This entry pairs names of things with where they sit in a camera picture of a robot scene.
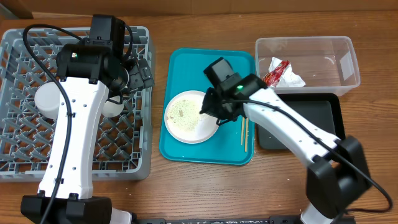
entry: wooden chopstick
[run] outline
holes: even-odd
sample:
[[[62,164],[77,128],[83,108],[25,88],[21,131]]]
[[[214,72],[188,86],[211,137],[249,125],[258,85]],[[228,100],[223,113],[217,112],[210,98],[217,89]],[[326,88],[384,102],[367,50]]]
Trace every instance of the wooden chopstick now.
[[[243,145],[244,121],[245,121],[245,119],[242,117],[241,146]]]
[[[246,135],[244,138],[244,151],[248,152],[248,131],[249,130],[249,118],[246,118]]]

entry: black container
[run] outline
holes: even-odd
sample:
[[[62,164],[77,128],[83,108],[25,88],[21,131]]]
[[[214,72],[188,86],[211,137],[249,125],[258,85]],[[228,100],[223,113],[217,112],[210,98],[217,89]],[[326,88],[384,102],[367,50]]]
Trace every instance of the black container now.
[[[280,94],[287,105],[320,129],[345,139],[340,101],[332,93]],[[259,145],[263,149],[287,149],[269,131],[257,125]]]

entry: wood grain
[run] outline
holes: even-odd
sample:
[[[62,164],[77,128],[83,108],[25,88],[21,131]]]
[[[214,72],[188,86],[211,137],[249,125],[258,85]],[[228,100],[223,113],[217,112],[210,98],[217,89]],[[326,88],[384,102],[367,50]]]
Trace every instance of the wood grain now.
[[[306,172],[289,152],[258,148],[246,166],[171,162],[159,152],[159,134],[170,54],[181,47],[245,50],[255,53],[260,37],[346,35],[354,43],[361,86],[341,97],[346,133],[365,148],[372,177],[398,202],[398,12],[314,12],[222,16],[122,17],[146,26],[156,53],[152,97],[152,169],[145,180],[95,182],[95,195],[108,196],[118,209],[139,218],[247,218],[299,214],[307,206]],[[88,27],[90,18],[5,21],[0,32],[28,24]],[[28,223],[19,206],[38,183],[0,184],[0,222]],[[381,208],[374,188],[353,207]],[[356,213],[365,223],[396,223],[398,209],[386,214]]]

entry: chopsticks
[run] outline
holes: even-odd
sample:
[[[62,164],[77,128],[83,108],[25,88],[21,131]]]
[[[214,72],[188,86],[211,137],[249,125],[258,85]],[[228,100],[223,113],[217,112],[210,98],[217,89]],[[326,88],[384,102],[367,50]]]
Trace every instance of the chopsticks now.
[[[244,151],[248,151],[248,129],[249,119],[242,118],[242,133],[241,133],[241,146],[243,145],[243,132],[245,131],[244,122],[246,122],[246,134],[244,135]]]

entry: tray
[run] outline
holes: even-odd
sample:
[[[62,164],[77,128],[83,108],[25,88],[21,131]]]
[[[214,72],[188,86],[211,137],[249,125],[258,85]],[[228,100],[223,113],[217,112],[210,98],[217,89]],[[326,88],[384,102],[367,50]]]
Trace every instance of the tray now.
[[[249,53],[232,50],[178,49],[170,58],[169,75],[164,99],[164,110],[177,94],[212,87],[203,70],[216,59],[224,57],[242,77],[254,73],[254,59]],[[166,159],[173,161],[245,165],[254,154],[254,123],[249,122],[248,151],[241,145],[242,117],[237,122],[220,126],[209,140],[185,144],[166,130],[164,120],[160,132],[159,149]]]
[[[333,93],[280,94],[288,106],[320,129],[345,139],[340,101]],[[263,149],[287,149],[263,127],[257,126],[259,145]]]
[[[148,60],[152,74],[155,48],[145,27],[131,27],[137,56]],[[66,28],[88,37],[90,28]],[[32,60],[22,42],[23,29],[7,30],[1,41],[0,77],[0,182],[40,181],[51,153],[55,119],[43,117],[34,104],[38,87],[49,78]],[[28,42],[34,53],[55,74],[55,57],[65,44],[77,40],[53,29],[31,29]],[[128,48],[125,35],[124,48]],[[93,180],[137,180],[150,173],[152,89],[124,97],[124,109],[115,118],[99,121],[93,158]]]

